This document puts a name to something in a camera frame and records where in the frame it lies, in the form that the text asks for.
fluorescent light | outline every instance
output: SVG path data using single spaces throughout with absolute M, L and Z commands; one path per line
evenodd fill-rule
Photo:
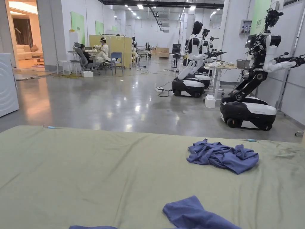
M 9 7 L 14 9 L 19 9 L 22 11 L 26 11 L 29 13 L 38 14 L 37 7 L 33 5 L 29 5 L 23 2 L 9 2 Z

power strip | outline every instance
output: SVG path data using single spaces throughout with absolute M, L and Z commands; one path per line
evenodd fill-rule
M 155 87 L 156 92 L 161 93 L 164 91 L 163 87 Z

white stool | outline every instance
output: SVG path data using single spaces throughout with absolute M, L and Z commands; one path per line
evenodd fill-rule
M 58 74 L 58 66 L 59 66 L 59 63 L 62 63 L 62 64 L 63 64 L 63 75 L 65 75 L 65 64 L 64 64 L 64 63 L 68 63 L 69 75 L 71 75 L 70 62 L 67 61 L 67 60 L 58 60 L 58 61 L 57 61 L 57 65 L 56 65 L 56 72 L 57 72 L 57 74 Z

beige sofa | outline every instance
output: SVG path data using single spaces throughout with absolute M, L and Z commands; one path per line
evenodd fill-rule
M 16 45 L 18 60 L 32 59 L 32 55 L 42 56 L 43 53 L 40 50 L 31 52 L 29 45 Z

green poster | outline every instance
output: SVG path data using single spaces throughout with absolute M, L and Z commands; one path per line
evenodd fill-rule
M 95 34 L 102 35 L 104 33 L 104 24 L 99 21 L 95 21 Z
M 78 33 L 78 42 L 85 45 L 84 16 L 71 11 L 71 27 Z
M 250 35 L 264 31 L 265 17 L 270 6 L 271 0 L 255 0 Z

